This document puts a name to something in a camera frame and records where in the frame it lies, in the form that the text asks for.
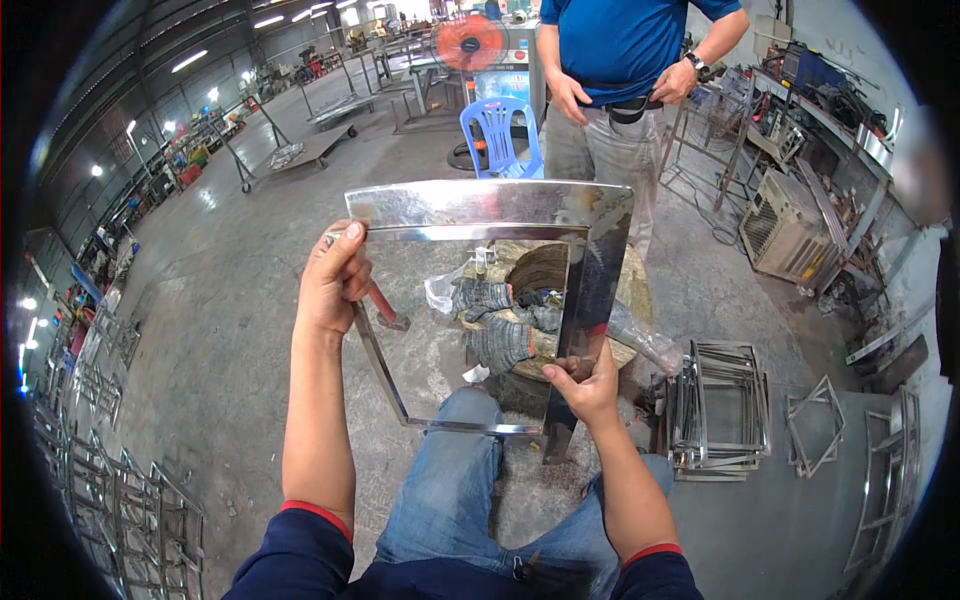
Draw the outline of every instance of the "knee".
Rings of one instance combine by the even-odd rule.
[[[500,405],[480,388],[464,386],[446,397],[437,412],[438,420],[458,420],[470,423],[500,423],[503,413]]]

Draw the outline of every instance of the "man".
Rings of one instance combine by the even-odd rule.
[[[661,456],[637,454],[617,414],[609,344],[582,383],[554,365],[543,368],[600,455],[603,478],[590,483],[580,508],[523,548],[500,547],[488,521],[501,440],[431,432],[373,564],[348,584],[355,473],[341,345],[353,323],[349,301],[370,290],[371,263],[359,223],[334,227],[347,225],[332,247],[321,238],[303,272],[283,444],[286,501],[226,598],[607,598],[612,591],[623,598],[701,598],[664,496],[670,466]],[[493,398],[465,387],[441,404],[437,419],[499,423],[502,414]]]
[[[736,0],[692,0],[713,25],[677,60],[685,0],[543,0],[537,50],[553,100],[540,142],[550,179],[634,188],[630,243],[646,258],[665,134],[663,103],[679,104],[699,70],[750,26]]]

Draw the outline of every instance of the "hand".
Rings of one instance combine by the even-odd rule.
[[[680,59],[660,73],[654,83],[654,92],[650,102],[663,101],[668,105],[677,105],[686,98],[697,84],[697,69],[690,59]]]
[[[326,231],[344,229],[333,246],[326,243]],[[353,324],[350,303],[370,292],[370,272],[363,243],[362,224],[348,219],[337,221],[310,251],[300,280],[300,300],[295,332],[307,336],[332,334],[342,339]]]
[[[583,383],[577,383],[567,374],[564,370],[567,362],[558,359],[557,365],[546,365],[542,372],[564,397],[577,419],[583,421],[591,432],[617,424],[622,426],[623,420],[616,412],[616,364],[610,340],[604,336],[593,374]]]
[[[553,92],[553,102],[557,103],[564,116],[580,125],[587,124],[584,112],[577,105],[577,98],[584,104],[592,104],[593,100],[587,96],[575,79],[564,74],[563,71],[552,71],[546,75],[546,84]]]

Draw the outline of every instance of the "wooden stump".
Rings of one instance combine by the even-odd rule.
[[[514,298],[525,290],[547,289],[560,292],[565,289],[566,244],[526,240],[498,240],[495,244],[499,260],[487,270],[487,280],[510,283],[514,289]],[[476,277],[472,262],[464,269],[464,276]],[[643,269],[643,261],[630,247],[627,247],[624,254],[623,269],[616,286],[616,299],[629,306],[647,323],[653,321],[653,303],[647,287],[647,273]],[[507,321],[521,323],[520,317],[509,308],[493,314]],[[467,329],[483,327],[464,321],[463,313],[459,318]],[[537,329],[533,330],[533,336],[536,356],[517,363],[513,372],[530,379],[546,381],[540,368],[552,363],[556,357],[557,336]],[[618,369],[636,356],[636,350],[614,339],[610,339],[610,346]]]

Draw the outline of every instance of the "gray pants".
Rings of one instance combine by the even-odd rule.
[[[543,174],[552,180],[580,180],[634,188],[630,244],[646,258],[654,229],[657,176],[666,125],[663,108],[647,110],[630,125],[610,123],[605,108],[584,108],[585,126],[550,105],[540,132]]]

